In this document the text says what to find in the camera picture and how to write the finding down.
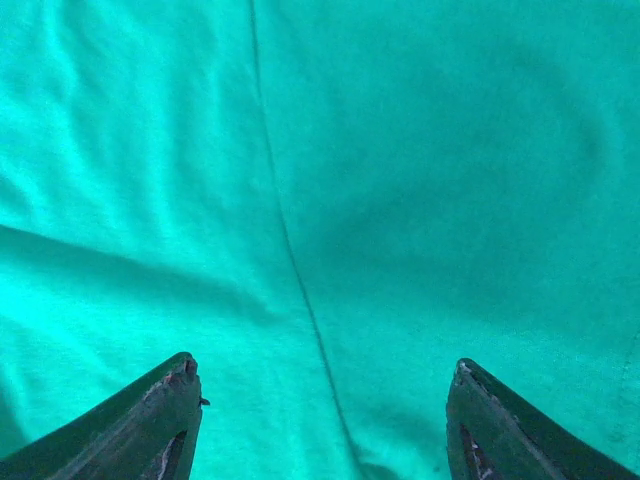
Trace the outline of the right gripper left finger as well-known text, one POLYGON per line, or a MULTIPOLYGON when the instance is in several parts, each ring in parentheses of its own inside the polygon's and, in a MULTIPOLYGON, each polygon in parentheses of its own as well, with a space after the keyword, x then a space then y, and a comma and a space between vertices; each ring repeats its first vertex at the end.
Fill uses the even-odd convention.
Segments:
POLYGON ((202 420, 198 365, 161 363, 85 414, 1 460, 3 479, 188 479, 202 420))

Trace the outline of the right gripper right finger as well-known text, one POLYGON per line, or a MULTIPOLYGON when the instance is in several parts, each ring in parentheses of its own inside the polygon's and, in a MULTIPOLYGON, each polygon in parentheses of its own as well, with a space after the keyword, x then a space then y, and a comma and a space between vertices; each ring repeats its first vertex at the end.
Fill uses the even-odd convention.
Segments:
POLYGON ((638 478, 469 358, 456 363, 446 418, 448 464, 456 480, 638 478))

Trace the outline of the green t-shirt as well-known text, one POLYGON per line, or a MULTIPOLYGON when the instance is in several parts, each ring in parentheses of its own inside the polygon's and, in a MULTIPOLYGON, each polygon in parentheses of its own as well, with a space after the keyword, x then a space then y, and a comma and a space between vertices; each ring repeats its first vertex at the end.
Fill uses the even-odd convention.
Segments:
POLYGON ((179 351, 196 479, 445 479, 469 357, 639 467, 635 1, 5 1, 1 450, 179 351))

